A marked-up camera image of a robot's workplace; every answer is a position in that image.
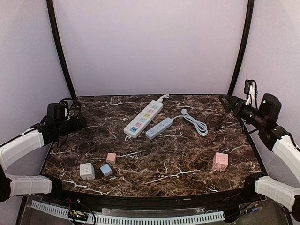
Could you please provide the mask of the large pink cube socket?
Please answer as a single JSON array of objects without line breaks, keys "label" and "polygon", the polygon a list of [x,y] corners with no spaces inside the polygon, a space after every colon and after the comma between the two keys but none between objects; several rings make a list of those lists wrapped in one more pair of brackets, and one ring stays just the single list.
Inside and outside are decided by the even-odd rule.
[{"label": "large pink cube socket", "polygon": [[225,171],[228,166],[228,155],[225,153],[216,152],[213,158],[212,170],[213,171]]}]

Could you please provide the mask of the grey-blue power strip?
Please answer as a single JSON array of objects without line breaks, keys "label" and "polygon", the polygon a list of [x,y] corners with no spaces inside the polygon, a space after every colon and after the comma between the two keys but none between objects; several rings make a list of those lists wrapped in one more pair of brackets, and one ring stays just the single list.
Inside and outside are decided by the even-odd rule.
[{"label": "grey-blue power strip", "polygon": [[163,121],[156,124],[154,127],[146,131],[145,135],[148,139],[152,140],[156,136],[158,136],[160,133],[165,131],[167,128],[169,128],[173,124],[173,119],[167,117]]}]

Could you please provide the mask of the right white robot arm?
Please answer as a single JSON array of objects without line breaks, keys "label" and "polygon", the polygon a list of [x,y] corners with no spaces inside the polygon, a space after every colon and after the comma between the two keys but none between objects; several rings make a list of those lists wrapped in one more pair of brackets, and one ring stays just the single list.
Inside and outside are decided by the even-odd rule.
[{"label": "right white robot arm", "polygon": [[[276,96],[264,94],[258,109],[247,105],[237,96],[220,96],[219,100],[227,113],[233,112],[236,118],[254,126],[268,150],[288,166],[296,179],[300,178],[300,148],[291,133],[277,124],[282,105]],[[266,196],[286,207],[293,218],[299,221],[299,188],[279,182],[263,172],[257,172],[246,177],[241,197],[249,202],[258,195]]]}]

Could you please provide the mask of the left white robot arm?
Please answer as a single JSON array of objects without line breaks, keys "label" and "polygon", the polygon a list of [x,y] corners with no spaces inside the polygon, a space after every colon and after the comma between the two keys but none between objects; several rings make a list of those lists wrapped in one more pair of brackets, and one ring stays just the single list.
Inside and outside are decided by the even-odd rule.
[{"label": "left white robot arm", "polygon": [[0,145],[0,201],[11,197],[34,194],[57,194],[62,189],[59,179],[49,175],[11,175],[6,170],[29,153],[50,143],[59,142],[61,136],[68,136],[87,126],[82,115],[71,116],[64,121],[44,119],[31,126],[24,133]]}]

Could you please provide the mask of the small pink plug adapter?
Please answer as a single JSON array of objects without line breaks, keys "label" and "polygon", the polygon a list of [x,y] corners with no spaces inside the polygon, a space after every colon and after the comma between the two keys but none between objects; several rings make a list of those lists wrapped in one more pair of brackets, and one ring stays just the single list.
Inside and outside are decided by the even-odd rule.
[{"label": "small pink plug adapter", "polygon": [[109,152],[109,153],[107,154],[107,157],[106,157],[106,162],[107,162],[108,164],[115,164],[116,158],[117,158],[116,153],[110,153],[110,152]]}]

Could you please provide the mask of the small blue plug adapter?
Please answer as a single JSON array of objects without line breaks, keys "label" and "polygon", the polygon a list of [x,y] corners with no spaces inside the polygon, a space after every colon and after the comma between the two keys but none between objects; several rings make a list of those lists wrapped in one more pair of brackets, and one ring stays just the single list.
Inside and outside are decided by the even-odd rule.
[{"label": "small blue plug adapter", "polygon": [[102,174],[104,175],[104,177],[107,177],[113,173],[113,170],[111,169],[111,167],[108,164],[101,166],[100,170],[101,170]]}]

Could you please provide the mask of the white cube socket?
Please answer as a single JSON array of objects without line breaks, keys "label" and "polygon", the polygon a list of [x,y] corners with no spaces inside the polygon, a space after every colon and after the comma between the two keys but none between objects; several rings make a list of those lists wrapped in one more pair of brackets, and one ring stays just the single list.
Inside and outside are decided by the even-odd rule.
[{"label": "white cube socket", "polygon": [[80,164],[80,177],[83,180],[93,180],[95,178],[95,170],[92,163]]}]

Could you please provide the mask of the white multicolour power strip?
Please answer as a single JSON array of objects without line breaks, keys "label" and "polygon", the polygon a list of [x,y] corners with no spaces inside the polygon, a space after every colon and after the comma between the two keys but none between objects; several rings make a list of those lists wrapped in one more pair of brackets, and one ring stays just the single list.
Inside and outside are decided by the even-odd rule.
[{"label": "white multicolour power strip", "polygon": [[150,124],[156,115],[162,110],[163,100],[168,99],[169,94],[164,94],[158,100],[152,100],[124,129],[124,133],[131,138],[137,138]]}]

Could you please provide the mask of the small circuit board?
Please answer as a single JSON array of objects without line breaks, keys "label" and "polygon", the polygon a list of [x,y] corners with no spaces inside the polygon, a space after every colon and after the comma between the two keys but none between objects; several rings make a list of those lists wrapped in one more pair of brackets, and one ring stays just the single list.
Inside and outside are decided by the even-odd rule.
[{"label": "small circuit board", "polygon": [[70,210],[68,213],[68,218],[73,220],[87,221],[89,214],[81,211]]}]

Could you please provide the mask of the black front table rail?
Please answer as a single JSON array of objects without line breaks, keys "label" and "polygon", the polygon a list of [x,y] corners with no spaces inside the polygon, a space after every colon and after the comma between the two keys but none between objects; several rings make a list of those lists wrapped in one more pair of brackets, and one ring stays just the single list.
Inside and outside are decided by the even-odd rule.
[{"label": "black front table rail", "polygon": [[262,195],[240,196],[242,188],[201,195],[178,197],[121,197],[109,195],[87,194],[64,190],[62,182],[54,180],[54,193],[40,194],[43,200],[51,203],[83,204],[94,211],[103,208],[126,210],[174,210],[194,207],[205,207],[207,210],[235,210],[241,204],[265,200]]}]

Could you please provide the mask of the right black frame post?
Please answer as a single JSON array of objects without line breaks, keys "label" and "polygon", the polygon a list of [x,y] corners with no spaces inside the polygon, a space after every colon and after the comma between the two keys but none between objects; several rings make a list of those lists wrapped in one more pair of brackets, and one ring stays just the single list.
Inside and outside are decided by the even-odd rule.
[{"label": "right black frame post", "polygon": [[248,36],[250,32],[250,27],[251,27],[251,22],[252,22],[252,16],[253,16],[253,10],[254,10],[254,0],[248,0],[247,1],[247,9],[246,9],[246,15],[245,15],[245,22],[244,22],[244,27],[243,27],[243,32],[242,32],[242,37],[241,37],[241,42],[240,42],[240,47],[234,67],[234,71],[232,74],[231,82],[229,85],[229,89],[227,92],[227,95],[232,95],[234,93],[236,83],[240,74],[240,69],[241,65],[243,62],[247,42],[248,42]]}]

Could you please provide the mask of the black frame post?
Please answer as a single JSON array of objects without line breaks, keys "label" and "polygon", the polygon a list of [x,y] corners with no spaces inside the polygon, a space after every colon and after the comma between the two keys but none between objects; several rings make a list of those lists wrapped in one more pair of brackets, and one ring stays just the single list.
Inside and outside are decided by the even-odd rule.
[{"label": "black frame post", "polygon": [[58,29],[58,24],[56,20],[56,14],[55,14],[55,9],[54,9],[54,1],[53,0],[46,0],[47,4],[47,10],[48,10],[48,16],[49,16],[49,21],[50,21],[50,26],[52,30],[52,36],[54,40],[54,44],[56,47],[57,55],[60,61],[60,66],[63,72],[63,76],[68,88],[68,92],[71,96],[72,99],[77,99],[77,95],[75,92],[75,88],[73,86],[71,76],[68,70],[67,62],[65,59],[62,43],[60,40],[60,34],[59,34],[59,29]]},{"label": "black frame post", "polygon": [[250,27],[251,27],[251,22],[252,22],[252,16],[253,16],[253,10],[254,10],[254,0],[248,0],[247,1],[247,9],[246,9],[246,15],[245,15],[245,22],[244,22],[244,27],[243,27],[243,32],[242,32],[242,37],[241,37],[241,42],[240,42],[240,47],[234,67],[234,71],[232,74],[231,82],[229,85],[229,89],[227,92],[227,95],[232,95],[234,93],[236,83],[240,74],[240,69],[241,65],[243,62],[247,42],[248,42],[248,36],[250,32]]}]

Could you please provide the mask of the left black frame post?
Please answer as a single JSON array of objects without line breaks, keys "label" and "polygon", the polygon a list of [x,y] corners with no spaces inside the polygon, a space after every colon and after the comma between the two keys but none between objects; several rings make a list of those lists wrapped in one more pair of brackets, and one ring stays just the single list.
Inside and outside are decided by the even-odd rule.
[{"label": "left black frame post", "polygon": [[59,34],[59,29],[58,29],[58,24],[56,20],[56,14],[55,14],[55,9],[54,9],[54,1],[53,0],[46,0],[47,4],[47,10],[48,10],[48,16],[49,16],[49,21],[50,21],[50,26],[52,30],[52,36],[54,40],[54,44],[56,47],[57,55],[60,61],[60,66],[63,72],[63,76],[68,88],[68,92],[71,96],[72,99],[77,99],[77,95],[75,92],[75,88],[73,86],[71,76],[68,70],[67,62],[65,59],[62,43],[60,40],[60,34]]}]

